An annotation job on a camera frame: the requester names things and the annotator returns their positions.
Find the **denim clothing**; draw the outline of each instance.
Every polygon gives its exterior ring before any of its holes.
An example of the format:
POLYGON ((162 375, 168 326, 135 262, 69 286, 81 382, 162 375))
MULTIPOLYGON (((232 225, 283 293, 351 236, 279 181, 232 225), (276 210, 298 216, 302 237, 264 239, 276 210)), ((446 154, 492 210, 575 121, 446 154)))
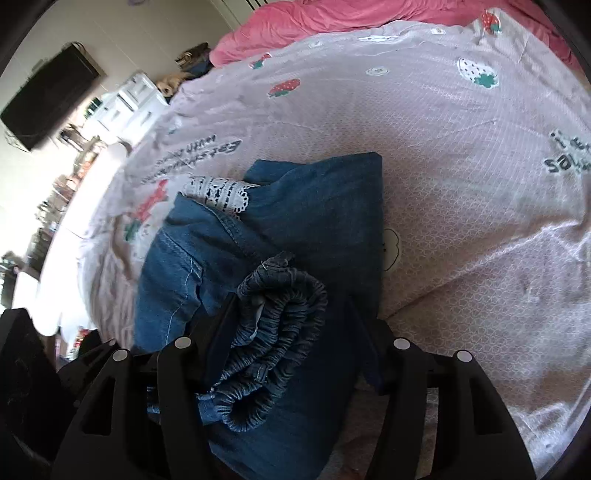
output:
POLYGON ((288 267, 292 257, 265 260, 238 286, 241 320, 214 398, 233 432, 265 421, 324 326, 326 289, 288 267))
MULTIPOLYGON (((264 423, 236 433, 217 422, 208 432, 215 454, 247 480, 312 480, 337 439, 358 367, 345 328, 350 307, 342 299, 351 297, 363 316, 377 315, 381 157, 358 154, 305 165, 258 160, 245 181, 260 186, 247 190, 239 219, 177 196, 139 280, 135 346, 163 348, 185 333, 198 310, 214 315, 262 262, 292 252, 290 266, 326 285, 320 339, 264 423)), ((200 411, 210 414, 205 407, 200 411)))

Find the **television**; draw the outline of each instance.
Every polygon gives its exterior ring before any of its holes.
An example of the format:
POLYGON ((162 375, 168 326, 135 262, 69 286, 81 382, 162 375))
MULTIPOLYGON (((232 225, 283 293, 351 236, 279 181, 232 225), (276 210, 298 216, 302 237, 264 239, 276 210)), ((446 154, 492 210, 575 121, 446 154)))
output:
POLYGON ((60 126, 99 77, 83 47, 70 44, 34 73, 0 119, 30 151, 60 126))

